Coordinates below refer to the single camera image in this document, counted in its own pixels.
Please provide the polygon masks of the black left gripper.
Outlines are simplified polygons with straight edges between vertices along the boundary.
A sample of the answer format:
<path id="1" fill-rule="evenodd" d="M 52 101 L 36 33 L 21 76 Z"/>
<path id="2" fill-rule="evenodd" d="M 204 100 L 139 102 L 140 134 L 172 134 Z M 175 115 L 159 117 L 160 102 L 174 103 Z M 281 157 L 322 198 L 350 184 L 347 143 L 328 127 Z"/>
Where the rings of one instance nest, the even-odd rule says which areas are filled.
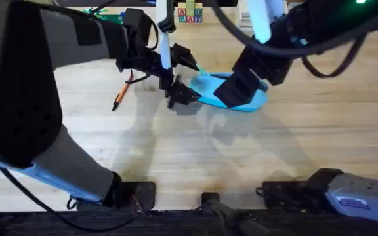
<path id="1" fill-rule="evenodd" d="M 148 46 L 151 29 L 154 29 L 156 37 L 159 38 L 154 21 L 140 9 L 128 8 L 122 24 L 103 21 L 108 58 L 116 60 L 119 71 L 135 69 L 158 77 L 159 88 L 165 91 L 169 109 L 175 104 L 188 105 L 198 101 L 201 95 L 187 87 L 180 80 L 181 75 L 177 75 L 173 82 L 173 73 L 162 66 L 160 54 L 154 47 Z M 180 64 L 195 71 L 200 70 L 190 49 L 177 43 L 170 49 L 171 65 L 174 68 Z"/>

